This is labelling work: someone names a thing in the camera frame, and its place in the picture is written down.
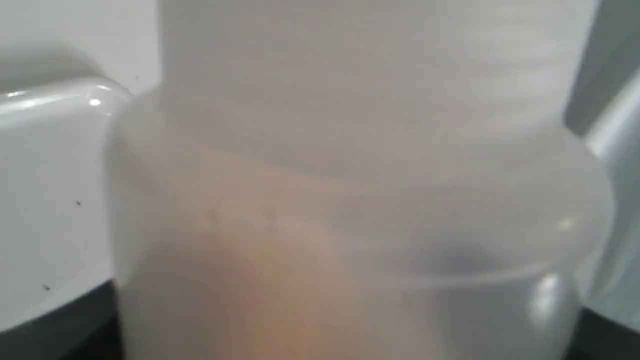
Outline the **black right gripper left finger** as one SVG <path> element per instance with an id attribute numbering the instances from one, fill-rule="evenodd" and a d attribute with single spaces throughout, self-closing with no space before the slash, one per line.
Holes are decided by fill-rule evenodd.
<path id="1" fill-rule="evenodd" d="M 75 300 L 1 333 L 2 360 L 121 359 L 115 287 L 99 285 Z"/>

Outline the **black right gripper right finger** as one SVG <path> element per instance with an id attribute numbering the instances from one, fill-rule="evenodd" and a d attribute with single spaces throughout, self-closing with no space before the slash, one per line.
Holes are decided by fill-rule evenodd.
<path id="1" fill-rule="evenodd" d="M 638 360 L 640 335 L 587 307 L 570 344 L 571 360 Z"/>

